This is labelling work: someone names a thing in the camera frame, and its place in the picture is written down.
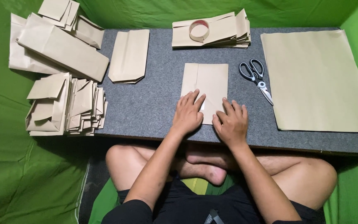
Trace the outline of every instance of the scissor blade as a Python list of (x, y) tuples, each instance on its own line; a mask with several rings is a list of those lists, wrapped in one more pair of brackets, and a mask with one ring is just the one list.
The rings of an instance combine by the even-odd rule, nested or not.
[(265, 96), (265, 98), (267, 99), (267, 101), (269, 101), (269, 103), (274, 106), (273, 104), (273, 100), (272, 100), (272, 96), (270, 95), (269, 92), (267, 92), (267, 88), (261, 88), (261, 92), (263, 93), (263, 95)]

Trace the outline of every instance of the gray felt mat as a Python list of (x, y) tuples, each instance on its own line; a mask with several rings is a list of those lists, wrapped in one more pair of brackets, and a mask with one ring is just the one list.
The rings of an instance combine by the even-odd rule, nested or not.
[[(164, 138), (171, 127), (180, 97), (185, 63), (229, 64), (228, 99), (245, 104), (249, 113), (249, 145), (320, 152), (358, 153), (358, 133), (281, 131), (272, 106), (254, 83), (240, 76), (238, 64), (251, 58), (266, 65), (260, 35), (334, 30), (337, 28), (253, 28), (248, 49), (172, 49), (172, 29), (150, 29), (146, 76), (137, 84), (113, 84), (105, 76), (101, 86), (109, 102), (103, 129), (98, 134), (135, 138)], [(116, 34), (107, 29), (100, 52), (111, 59)], [(270, 90), (268, 72), (264, 81)], [(219, 142), (211, 125), (202, 125), (189, 140)]]

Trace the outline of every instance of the finger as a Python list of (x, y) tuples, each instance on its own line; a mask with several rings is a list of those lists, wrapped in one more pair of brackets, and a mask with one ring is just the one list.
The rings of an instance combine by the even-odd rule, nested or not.
[(186, 105), (187, 100), (189, 99), (189, 96), (190, 96), (192, 93), (193, 93), (193, 92), (190, 91), (188, 94), (186, 94), (186, 96), (183, 97), (182, 102), (181, 102), (181, 105), (182, 105), (182, 106)]
[(235, 100), (231, 101), (231, 104), (233, 105), (234, 112), (236, 113), (237, 117), (242, 117), (243, 112), (241, 111), (240, 105)]
[(178, 100), (178, 102), (176, 103), (176, 109), (179, 109), (182, 99), (183, 99), (183, 96), (181, 96), (180, 99)]
[(228, 116), (225, 113), (223, 113), (222, 111), (219, 111), (219, 110), (216, 111), (216, 115), (217, 115), (217, 117), (219, 117), (219, 119), (222, 121), (222, 123), (225, 123), (228, 118)]
[(227, 115), (228, 115), (228, 116), (231, 116), (231, 115), (235, 114), (233, 107), (231, 106), (231, 104), (229, 103), (229, 101), (226, 99), (226, 97), (224, 97), (224, 98), (222, 99), (222, 101), (223, 101), (223, 106), (224, 106), (225, 109), (226, 109)]
[(198, 112), (197, 113), (197, 121), (198, 121), (198, 124), (200, 125), (202, 120), (204, 119), (204, 114), (201, 113), (201, 112)]
[(202, 105), (202, 102), (204, 102), (205, 98), (206, 98), (206, 95), (205, 95), (205, 94), (201, 95), (201, 97), (200, 97), (200, 98), (197, 100), (197, 102), (194, 104), (194, 106), (197, 108), (197, 110), (200, 109), (200, 107), (201, 107), (201, 105)]
[(241, 109), (243, 110), (243, 118), (248, 119), (248, 110), (247, 107), (243, 104)]
[(220, 131), (222, 130), (222, 124), (220, 123), (220, 120), (218, 116), (216, 116), (216, 114), (212, 115), (212, 125), (214, 126), (215, 131), (217, 133), (220, 133)]
[(194, 101), (196, 100), (198, 94), (200, 93), (199, 89), (194, 90), (194, 92), (189, 96), (189, 99), (187, 100), (187, 105), (193, 105)]

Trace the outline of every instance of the scissors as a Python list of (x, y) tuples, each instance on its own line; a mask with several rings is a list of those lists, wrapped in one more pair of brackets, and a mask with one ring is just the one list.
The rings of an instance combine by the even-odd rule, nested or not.
[[(262, 69), (261, 72), (259, 72), (258, 69), (256, 69), (255, 63), (261, 67), (261, 69)], [(246, 75), (241, 70), (241, 66), (243, 66), (243, 65), (246, 67), (249, 75)], [(269, 103), (272, 106), (274, 106), (272, 97), (271, 97), (270, 93), (267, 91), (266, 83), (263, 81), (263, 73), (265, 71), (265, 68), (263, 67), (262, 63), (258, 59), (253, 58), (249, 61), (249, 65), (245, 62), (240, 63), (240, 65), (238, 66), (238, 70), (240, 71), (241, 76), (251, 82), (254, 82), (258, 86), (258, 88), (261, 90), (261, 92), (263, 93), (263, 95), (265, 96), (267, 101), (269, 101)]]

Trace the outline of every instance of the black scissor handle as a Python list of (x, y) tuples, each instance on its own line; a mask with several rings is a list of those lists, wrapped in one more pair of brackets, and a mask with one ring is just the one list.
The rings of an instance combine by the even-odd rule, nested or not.
[[(254, 62), (261, 67), (261, 69), (262, 69), (261, 72), (259, 72), (258, 69), (256, 69)], [(263, 73), (265, 72), (265, 67), (263, 67), (262, 62), (260, 62), (260, 60), (258, 60), (258, 59), (256, 59), (256, 58), (252, 58), (252, 59), (249, 61), (249, 64), (251, 65), (252, 70), (253, 70), (253, 71), (256, 73), (256, 75), (258, 76), (257, 78), (258, 78), (258, 79), (263, 79)]]
[[(246, 75), (242, 70), (241, 70), (241, 66), (245, 66), (246, 70), (248, 72), (249, 75)], [(246, 78), (247, 80), (251, 81), (251, 82), (255, 82), (255, 75), (253, 74), (251, 68), (249, 67), (249, 65), (245, 62), (241, 62), (240, 65), (238, 66), (238, 71), (240, 72), (240, 75), (244, 78)]]

